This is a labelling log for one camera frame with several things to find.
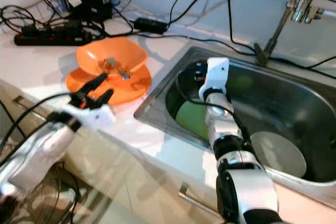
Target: power adapter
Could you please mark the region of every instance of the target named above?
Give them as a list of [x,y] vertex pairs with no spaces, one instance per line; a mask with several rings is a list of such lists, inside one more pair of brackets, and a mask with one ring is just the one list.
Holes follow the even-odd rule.
[[163,34],[167,31],[168,24],[149,18],[137,18],[134,21],[134,29],[148,31],[155,34]]

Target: faucet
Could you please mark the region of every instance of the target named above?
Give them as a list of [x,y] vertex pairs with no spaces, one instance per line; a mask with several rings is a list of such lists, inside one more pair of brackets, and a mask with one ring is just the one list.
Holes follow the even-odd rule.
[[263,67],[267,65],[269,58],[278,43],[279,35],[290,16],[293,22],[304,22],[306,24],[311,23],[313,19],[320,19],[322,14],[333,16],[334,13],[332,11],[311,6],[311,2],[312,0],[290,0],[287,3],[284,14],[282,15],[273,36],[268,40],[264,50],[262,50],[257,43],[254,44],[257,55],[257,65]]

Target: stainless steel sink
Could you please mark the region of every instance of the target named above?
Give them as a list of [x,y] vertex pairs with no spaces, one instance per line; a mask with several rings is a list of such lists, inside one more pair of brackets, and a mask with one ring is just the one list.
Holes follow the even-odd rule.
[[[135,118],[210,151],[206,139],[175,121],[185,100],[174,83],[180,70],[209,57],[224,55],[191,48],[138,108]],[[198,97],[192,71],[183,72],[180,82],[191,98]],[[336,89],[230,59],[227,90],[251,134],[280,134],[304,155],[307,172],[302,178],[266,167],[273,180],[336,209]]]

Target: cabinet handle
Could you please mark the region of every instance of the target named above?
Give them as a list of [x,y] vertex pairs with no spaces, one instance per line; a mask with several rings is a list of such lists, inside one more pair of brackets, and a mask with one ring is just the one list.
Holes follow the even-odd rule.
[[[25,99],[24,97],[22,97],[21,95],[18,95],[15,99],[13,99],[12,101],[13,103],[15,103],[17,106],[24,108],[25,110],[29,109],[29,105],[31,104],[31,106],[33,106],[34,104],[29,101],[28,99]],[[34,116],[36,116],[37,118],[46,121],[46,117],[47,115],[42,115],[41,113],[36,112],[35,110],[32,110],[31,112]]]
[[186,182],[183,182],[180,188],[180,191],[178,191],[178,196],[185,199],[186,201],[190,202],[191,204],[195,205],[196,207],[199,207],[203,209],[204,211],[208,212],[209,214],[212,214],[216,217],[223,218],[216,210],[202,204],[196,199],[193,199],[192,197],[187,195],[187,190],[189,188],[189,185]]

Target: sink basin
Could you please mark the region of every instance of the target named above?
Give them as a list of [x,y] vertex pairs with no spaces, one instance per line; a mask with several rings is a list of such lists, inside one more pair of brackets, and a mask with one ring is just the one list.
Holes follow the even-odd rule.
[[[186,101],[174,83],[179,71],[209,57],[224,56],[191,48],[139,107],[135,118],[211,151],[204,135],[176,122]],[[179,80],[189,97],[198,98],[192,71],[184,71]],[[336,209],[336,89],[230,59],[227,90],[235,112],[251,134],[260,131],[279,134],[303,154],[307,162],[303,177],[266,167],[272,179]]]

